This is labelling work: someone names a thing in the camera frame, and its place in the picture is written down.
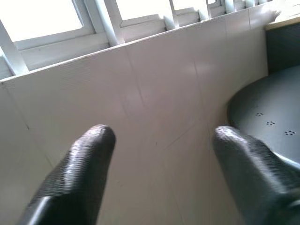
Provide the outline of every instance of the gray table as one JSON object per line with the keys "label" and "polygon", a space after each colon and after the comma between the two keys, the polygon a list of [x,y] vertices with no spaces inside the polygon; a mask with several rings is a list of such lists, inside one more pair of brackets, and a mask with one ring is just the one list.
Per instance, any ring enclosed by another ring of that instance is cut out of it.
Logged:
{"label": "gray table", "polygon": [[300,169],[300,66],[243,88],[229,104],[228,119]]}

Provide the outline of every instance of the wall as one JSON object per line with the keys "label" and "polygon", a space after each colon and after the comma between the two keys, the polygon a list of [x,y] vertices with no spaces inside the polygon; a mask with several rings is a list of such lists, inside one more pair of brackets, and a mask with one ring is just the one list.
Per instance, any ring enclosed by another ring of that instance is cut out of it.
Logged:
{"label": "wall", "polygon": [[94,124],[117,136],[102,225],[241,224],[211,147],[232,95],[267,75],[269,4],[7,79],[0,224]]}

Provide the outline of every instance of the window pane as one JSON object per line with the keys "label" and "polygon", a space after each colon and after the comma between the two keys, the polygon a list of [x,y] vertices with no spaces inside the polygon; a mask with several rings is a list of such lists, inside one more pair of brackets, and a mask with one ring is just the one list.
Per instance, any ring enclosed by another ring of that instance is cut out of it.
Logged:
{"label": "window pane", "polygon": [[208,4],[212,4],[212,3],[215,3],[217,2],[217,0],[208,0]]}
{"label": "window pane", "polygon": [[72,0],[0,0],[0,19],[13,41],[82,27]]}
{"label": "window pane", "polygon": [[175,10],[195,6],[195,0],[173,0]]}
{"label": "window pane", "polygon": [[123,20],[146,15],[164,14],[169,0],[117,0]]}

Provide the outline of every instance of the window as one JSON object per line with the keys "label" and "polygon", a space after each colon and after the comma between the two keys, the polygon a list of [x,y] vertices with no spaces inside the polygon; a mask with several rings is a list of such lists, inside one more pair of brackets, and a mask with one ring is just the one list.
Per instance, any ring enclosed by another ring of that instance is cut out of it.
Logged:
{"label": "window", "polygon": [[83,0],[0,0],[0,19],[19,50],[95,32]]}
{"label": "window", "polygon": [[82,27],[71,0],[2,0],[0,19],[12,41],[62,33]]}
{"label": "window", "polygon": [[0,0],[0,73],[9,66],[22,75],[225,13],[224,0]]}
{"label": "window", "polygon": [[173,0],[175,10],[192,8],[195,6],[194,0]]}
{"label": "window", "polygon": [[122,20],[147,15],[163,15],[168,0],[117,0]]}

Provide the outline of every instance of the window sill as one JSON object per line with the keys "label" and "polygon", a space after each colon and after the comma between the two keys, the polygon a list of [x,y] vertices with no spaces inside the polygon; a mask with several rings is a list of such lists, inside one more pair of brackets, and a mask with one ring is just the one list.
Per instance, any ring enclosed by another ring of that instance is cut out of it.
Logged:
{"label": "window sill", "polygon": [[20,52],[28,69],[34,70],[109,47],[106,34],[101,33],[26,49]]}
{"label": "window sill", "polygon": [[138,17],[138,18],[129,19],[129,20],[123,20],[120,27],[121,28],[128,27],[128,26],[151,22],[151,21],[160,20],[160,19],[161,18],[159,17],[158,14],[146,15],[146,16],[142,16],[142,17]]}
{"label": "window sill", "polygon": [[122,27],[121,32],[125,42],[130,42],[159,34],[166,31],[164,19],[143,22],[136,25]]}
{"label": "window sill", "polygon": [[200,21],[200,16],[197,11],[178,15],[177,18],[180,27],[197,23]]}
{"label": "window sill", "polygon": [[94,32],[91,32],[90,30],[86,30],[86,29],[71,30],[59,34],[52,34],[43,37],[31,38],[28,40],[16,41],[15,46],[17,47],[18,50],[25,50],[34,47],[50,45],[52,43],[62,42],[73,38],[84,37],[86,35],[93,34],[93,33]]}
{"label": "window sill", "polygon": [[175,10],[176,15],[185,15],[197,12],[193,7]]}

